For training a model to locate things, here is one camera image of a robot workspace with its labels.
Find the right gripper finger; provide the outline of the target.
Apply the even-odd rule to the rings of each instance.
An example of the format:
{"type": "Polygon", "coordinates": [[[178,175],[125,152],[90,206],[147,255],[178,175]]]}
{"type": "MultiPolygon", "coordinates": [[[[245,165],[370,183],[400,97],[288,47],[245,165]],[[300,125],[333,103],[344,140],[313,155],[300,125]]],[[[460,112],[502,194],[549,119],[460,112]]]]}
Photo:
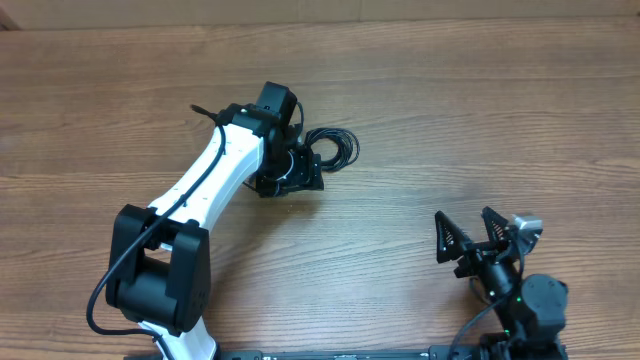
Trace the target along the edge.
{"type": "Polygon", "coordinates": [[[488,239],[491,243],[509,240],[509,221],[490,207],[484,207],[481,212],[488,239]]]}
{"type": "Polygon", "coordinates": [[[444,212],[435,216],[437,244],[436,260],[439,264],[469,256],[472,240],[444,212]]]}

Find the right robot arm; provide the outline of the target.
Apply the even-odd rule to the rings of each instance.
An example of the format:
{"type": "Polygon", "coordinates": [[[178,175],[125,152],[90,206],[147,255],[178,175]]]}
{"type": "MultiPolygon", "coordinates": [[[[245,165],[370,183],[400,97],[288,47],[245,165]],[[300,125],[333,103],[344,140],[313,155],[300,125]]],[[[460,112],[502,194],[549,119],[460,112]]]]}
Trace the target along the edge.
{"type": "Polygon", "coordinates": [[[482,209],[488,240],[475,242],[444,212],[434,215],[436,260],[455,261],[454,274],[467,278],[486,307],[443,348],[446,359],[566,359],[559,333],[566,326],[568,286],[546,274],[525,275],[525,257],[543,232],[543,221],[531,214],[507,219],[482,209]],[[461,340],[484,316],[495,313],[502,330],[484,334],[475,346],[461,340]]]}

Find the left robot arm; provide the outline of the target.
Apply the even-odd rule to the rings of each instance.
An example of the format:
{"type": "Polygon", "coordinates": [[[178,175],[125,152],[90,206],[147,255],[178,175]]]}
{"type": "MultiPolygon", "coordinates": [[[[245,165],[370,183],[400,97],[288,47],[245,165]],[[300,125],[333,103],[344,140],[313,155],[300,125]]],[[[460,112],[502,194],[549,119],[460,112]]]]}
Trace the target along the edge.
{"type": "Polygon", "coordinates": [[[181,179],[146,207],[114,221],[109,268],[95,292],[153,339],[162,359],[218,359],[203,313],[211,290],[210,235],[236,191],[263,198],[321,190],[321,160],[293,125],[301,107],[288,87],[268,82],[256,103],[218,113],[196,107],[215,129],[181,179]]]}

